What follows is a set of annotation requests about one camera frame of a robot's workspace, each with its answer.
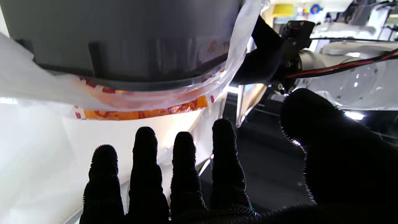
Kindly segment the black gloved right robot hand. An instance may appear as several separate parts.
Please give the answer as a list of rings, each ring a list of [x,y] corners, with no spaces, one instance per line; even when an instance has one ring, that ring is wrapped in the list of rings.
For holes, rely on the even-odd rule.
[[[195,144],[179,132],[173,148],[171,203],[162,188],[157,139],[141,127],[132,150],[128,213],[123,210],[118,156],[98,146],[83,194],[81,224],[382,224],[397,223],[397,149],[306,89],[290,93],[280,127],[306,153],[303,176],[314,205],[257,213],[245,192],[232,124],[218,119],[213,131],[213,190],[207,208],[195,168]]]

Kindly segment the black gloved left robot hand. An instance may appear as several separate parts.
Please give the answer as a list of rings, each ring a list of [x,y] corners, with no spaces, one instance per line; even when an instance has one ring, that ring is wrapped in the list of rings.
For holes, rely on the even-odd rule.
[[[266,84],[284,68],[286,62],[298,55],[293,42],[277,34],[258,16],[251,37],[256,49],[245,55],[232,83],[236,85]]]

